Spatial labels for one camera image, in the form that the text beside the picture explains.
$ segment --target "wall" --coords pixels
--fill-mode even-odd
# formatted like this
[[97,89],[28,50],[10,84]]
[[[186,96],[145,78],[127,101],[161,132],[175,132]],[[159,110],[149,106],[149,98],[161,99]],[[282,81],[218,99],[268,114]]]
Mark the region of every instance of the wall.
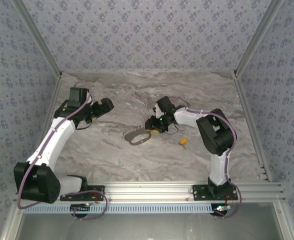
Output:
[[270,0],[24,0],[62,71],[233,70]]
[[0,231],[13,167],[34,151],[55,79],[10,0],[0,0]]
[[241,77],[274,181],[294,213],[294,0],[280,8]]

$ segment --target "black mounting bracket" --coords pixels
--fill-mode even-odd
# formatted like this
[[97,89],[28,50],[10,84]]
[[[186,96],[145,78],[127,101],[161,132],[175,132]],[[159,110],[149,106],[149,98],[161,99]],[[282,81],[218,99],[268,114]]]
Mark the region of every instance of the black mounting bracket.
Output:
[[192,190],[194,201],[227,201],[230,200],[228,195],[233,200],[238,200],[237,189],[228,182],[215,186],[209,179],[209,184],[193,185]]
[[[88,185],[87,190],[96,190],[105,193],[105,186],[103,185]],[[100,194],[84,193],[79,195],[62,195],[60,196],[60,201],[65,202],[92,202],[92,201],[103,201],[103,196]]]

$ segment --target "black clamp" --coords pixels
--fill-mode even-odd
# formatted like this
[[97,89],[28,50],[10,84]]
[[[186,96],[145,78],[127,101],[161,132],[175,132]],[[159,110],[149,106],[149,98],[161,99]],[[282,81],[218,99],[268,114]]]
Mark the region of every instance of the black clamp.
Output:
[[[87,88],[71,87],[69,92],[69,99],[65,100],[62,105],[55,111],[53,117],[62,117],[70,115],[76,111],[87,100]],[[89,124],[93,118],[99,118],[102,115],[110,112],[114,105],[109,98],[103,98],[101,104],[95,101],[93,104],[89,102],[81,111],[72,116],[69,120],[73,120],[77,127],[81,121],[86,121]]]
[[161,112],[164,114],[160,118],[156,118],[156,116],[151,116],[145,123],[145,129],[146,130],[157,130],[160,133],[167,132],[169,129],[170,124],[177,124],[174,113],[176,110],[182,108],[183,106],[175,107],[170,99],[167,96],[164,96],[163,98],[159,99],[157,101],[157,105]]

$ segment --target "metal plate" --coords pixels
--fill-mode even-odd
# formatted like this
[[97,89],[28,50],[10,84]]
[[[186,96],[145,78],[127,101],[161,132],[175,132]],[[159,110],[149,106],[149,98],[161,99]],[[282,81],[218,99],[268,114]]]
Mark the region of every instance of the metal plate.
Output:
[[236,191],[236,188],[229,185],[225,189],[225,195],[222,196],[221,198],[217,199],[216,197],[212,196],[208,189],[208,185],[193,185],[192,186],[193,190],[193,200],[194,201],[227,201],[230,200],[229,198],[226,197],[226,195],[229,195],[233,200],[238,200],[238,194]]
[[[88,185],[87,190],[96,190],[99,192],[105,193],[105,186],[103,185]],[[60,201],[62,202],[70,202],[70,201],[82,201],[82,202],[92,202],[95,201],[97,197],[97,201],[101,202],[103,201],[103,196],[100,194],[90,194],[90,193],[85,193],[85,194],[80,194],[80,195],[63,195],[60,197]]]
[[106,214],[100,219],[78,221],[70,214],[24,214],[18,234],[12,239],[282,240],[283,237],[272,203],[245,203],[231,219],[182,213]]

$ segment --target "wire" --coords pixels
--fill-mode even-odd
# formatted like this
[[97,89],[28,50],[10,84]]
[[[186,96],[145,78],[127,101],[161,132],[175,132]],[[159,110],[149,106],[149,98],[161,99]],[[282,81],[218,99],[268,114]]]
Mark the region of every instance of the wire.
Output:
[[173,134],[176,134],[176,133],[179,131],[179,129],[177,128],[176,124],[175,124],[175,127],[176,127],[177,131],[175,131],[174,133],[166,133],[166,132],[164,132],[164,133],[165,133],[166,135],[173,135]]
[[96,203],[98,203],[97,194],[95,192],[90,192],[90,193],[95,196]]
[[97,216],[92,216],[92,217],[86,217],[86,218],[79,218],[79,217],[76,217],[76,212],[78,211],[78,208],[76,207],[74,210],[73,210],[73,217],[75,218],[75,220],[81,220],[81,221],[87,221],[87,220],[93,220],[93,219],[98,219],[100,217],[102,217],[105,212],[107,211],[108,209],[108,198],[107,196],[101,192],[101,191],[97,191],[97,190],[87,190],[87,191],[78,191],[78,192],[72,192],[72,193],[68,193],[66,194],[66,196],[73,196],[73,195],[79,195],[79,194],[100,194],[101,196],[103,196],[103,198],[105,199],[106,201],[106,205],[105,207],[103,208],[103,211],[97,215]]
[[[79,83],[83,83],[82,81],[78,81],[75,83],[74,87],[77,86]],[[31,203],[27,206],[21,206],[20,202],[21,202],[21,195],[22,195],[22,190],[23,190],[23,187],[25,185],[25,182],[27,180],[27,177],[28,175],[30,174],[31,172],[31,169],[35,166],[36,162],[39,160],[39,158],[41,158],[42,154],[43,154],[43,151],[45,150],[46,146],[48,145],[49,141],[51,140],[52,136],[55,134],[55,132],[57,131],[57,129],[66,121],[68,120],[69,118],[71,118],[72,116],[74,116],[75,114],[77,114],[78,112],[80,112],[86,105],[87,105],[87,102],[89,101],[91,97],[91,89],[89,88],[89,95],[86,99],[86,101],[77,109],[75,110],[74,112],[72,112],[71,114],[69,114],[68,116],[66,116],[63,120],[61,120],[54,128],[53,130],[51,131],[51,133],[49,134],[49,136],[47,137],[47,139],[45,140],[44,144],[42,145],[39,153],[38,153],[38,156],[30,163],[27,171],[25,172],[22,180],[21,180],[21,183],[20,183],[20,186],[19,186],[19,190],[18,190],[18,197],[17,197],[17,208],[18,209],[26,209],[26,208],[29,208],[29,207],[32,207],[32,206],[35,206],[37,204],[39,204],[40,202],[34,202],[34,203]]]
[[225,219],[229,219],[229,218],[233,217],[234,215],[236,215],[236,214],[240,211],[240,209],[241,209],[241,207],[242,207],[242,195],[241,195],[241,191],[240,191],[239,187],[238,187],[237,185],[235,185],[233,182],[231,182],[230,179],[228,178],[229,154],[231,153],[231,151],[232,151],[232,150],[235,148],[235,146],[236,146],[236,142],[237,142],[236,132],[235,132],[235,130],[233,129],[233,127],[231,126],[231,124],[229,123],[228,120],[226,120],[224,117],[221,117],[220,115],[218,115],[218,114],[216,114],[216,113],[214,113],[214,112],[210,112],[210,111],[197,111],[197,110],[192,110],[192,109],[188,109],[188,108],[186,108],[186,111],[187,111],[187,112],[190,112],[190,113],[194,113],[194,114],[207,114],[207,115],[212,115],[212,116],[214,116],[214,117],[216,117],[216,118],[219,118],[220,120],[222,120],[222,121],[223,121],[223,122],[224,122],[224,123],[230,128],[230,130],[231,130],[231,132],[232,132],[232,136],[233,136],[233,144],[232,144],[231,148],[230,148],[230,149],[227,151],[227,153],[226,153],[225,177],[226,177],[227,182],[228,182],[231,186],[235,187],[236,190],[238,191],[238,193],[239,193],[239,198],[240,198],[240,202],[239,202],[239,207],[238,207],[233,213],[231,213],[231,214],[228,215],[228,216],[224,216],[224,215],[222,214],[223,217],[224,217]]
[[85,127],[76,128],[76,130],[85,130],[85,129],[87,129],[88,127],[91,126],[92,122],[93,122],[93,121],[91,120],[89,125],[87,125],[87,126],[85,126]]
[[233,198],[229,194],[226,194],[226,198],[230,198],[231,199],[231,201],[232,201],[231,208],[232,208],[233,207]]

